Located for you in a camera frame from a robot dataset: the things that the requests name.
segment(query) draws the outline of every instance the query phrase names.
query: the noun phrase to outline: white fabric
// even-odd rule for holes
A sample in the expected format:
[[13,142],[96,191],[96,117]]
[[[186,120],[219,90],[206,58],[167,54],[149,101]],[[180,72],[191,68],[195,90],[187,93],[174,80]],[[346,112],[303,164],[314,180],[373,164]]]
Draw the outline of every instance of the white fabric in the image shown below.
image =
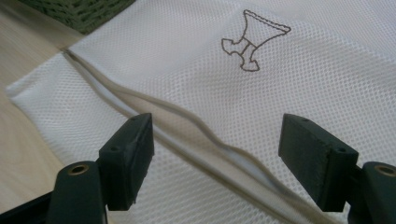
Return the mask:
[[[71,50],[107,78],[108,88],[127,105],[141,106],[129,98],[141,94],[192,113],[222,142],[257,157],[312,203],[277,156],[282,116],[312,119],[357,149],[359,165],[395,165],[395,10],[392,1],[137,1]],[[65,163],[93,160],[125,121],[62,55],[8,93]],[[190,138],[194,144],[194,135]],[[116,220],[267,223],[279,218],[162,145],[156,150],[132,215],[117,213]],[[273,212],[277,206],[286,205],[276,201]],[[292,211],[296,222],[308,218]],[[332,216],[345,222],[346,213]]]

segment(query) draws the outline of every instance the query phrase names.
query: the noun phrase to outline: wooden surface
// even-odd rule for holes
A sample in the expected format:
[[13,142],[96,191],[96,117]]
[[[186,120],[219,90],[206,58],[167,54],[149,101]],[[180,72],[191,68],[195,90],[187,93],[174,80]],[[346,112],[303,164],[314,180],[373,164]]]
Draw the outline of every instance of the wooden surface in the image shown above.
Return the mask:
[[81,38],[22,3],[0,1],[0,213],[51,191],[63,167],[4,90]]

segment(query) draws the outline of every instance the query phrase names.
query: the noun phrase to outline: printed logo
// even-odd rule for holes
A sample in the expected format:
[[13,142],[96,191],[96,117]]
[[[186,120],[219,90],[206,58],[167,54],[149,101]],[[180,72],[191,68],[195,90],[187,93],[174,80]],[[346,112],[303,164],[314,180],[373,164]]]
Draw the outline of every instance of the printed logo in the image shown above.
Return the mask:
[[281,35],[286,35],[291,28],[278,24],[245,10],[245,30],[241,38],[237,41],[223,38],[221,47],[228,54],[236,53],[241,57],[240,67],[247,72],[257,72],[260,70],[259,64],[253,59],[254,52],[268,41]]

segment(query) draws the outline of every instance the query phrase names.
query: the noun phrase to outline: black clamp jaw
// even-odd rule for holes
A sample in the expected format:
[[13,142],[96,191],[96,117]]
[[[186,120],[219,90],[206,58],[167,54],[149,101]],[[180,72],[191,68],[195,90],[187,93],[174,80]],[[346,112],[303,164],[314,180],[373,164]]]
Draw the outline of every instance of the black clamp jaw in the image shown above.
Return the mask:
[[356,165],[359,153],[309,119],[285,114],[279,156],[323,212],[343,212],[348,223],[396,223],[396,167]]
[[107,223],[106,205],[126,211],[135,202],[153,155],[151,114],[128,119],[97,161],[64,167],[53,192],[5,212],[0,223]]

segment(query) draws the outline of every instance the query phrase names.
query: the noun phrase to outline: green basket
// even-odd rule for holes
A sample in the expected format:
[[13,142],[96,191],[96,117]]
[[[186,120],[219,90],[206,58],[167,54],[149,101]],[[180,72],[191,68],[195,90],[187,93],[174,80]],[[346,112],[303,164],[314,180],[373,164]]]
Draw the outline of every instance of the green basket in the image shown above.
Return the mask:
[[84,35],[109,21],[134,2],[134,0],[20,1]]

